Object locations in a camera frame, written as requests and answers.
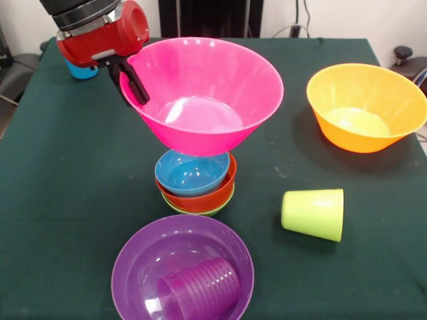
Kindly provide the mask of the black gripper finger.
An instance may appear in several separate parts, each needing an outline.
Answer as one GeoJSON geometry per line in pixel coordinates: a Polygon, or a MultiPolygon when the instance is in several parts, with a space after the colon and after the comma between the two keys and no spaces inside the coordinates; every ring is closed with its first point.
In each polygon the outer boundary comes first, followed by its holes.
{"type": "Polygon", "coordinates": [[[143,86],[143,83],[140,81],[133,66],[127,62],[127,59],[125,57],[117,56],[115,57],[115,86],[119,91],[121,91],[119,84],[121,73],[124,73],[127,76],[127,83],[137,102],[145,105],[149,101],[149,94],[143,86]]]}
{"type": "Polygon", "coordinates": [[[122,91],[121,91],[121,87],[119,84],[119,76],[120,76],[120,70],[119,67],[117,65],[114,64],[109,64],[107,66],[107,69],[109,71],[109,76],[111,78],[111,80],[113,81],[115,88],[117,89],[117,91],[119,92],[119,94],[121,95],[121,98],[123,99],[123,101],[125,102],[125,104],[130,107],[130,103],[126,100],[125,96],[123,95],[122,91]]]}

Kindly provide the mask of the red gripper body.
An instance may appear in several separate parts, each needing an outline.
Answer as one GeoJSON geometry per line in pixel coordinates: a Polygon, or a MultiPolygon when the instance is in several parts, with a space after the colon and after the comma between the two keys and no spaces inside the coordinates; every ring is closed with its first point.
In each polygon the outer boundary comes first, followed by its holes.
{"type": "Polygon", "coordinates": [[[82,68],[97,66],[111,55],[133,55],[149,40],[147,18],[135,1],[120,1],[110,13],[69,33],[66,37],[58,32],[58,48],[66,60],[82,68]]]}

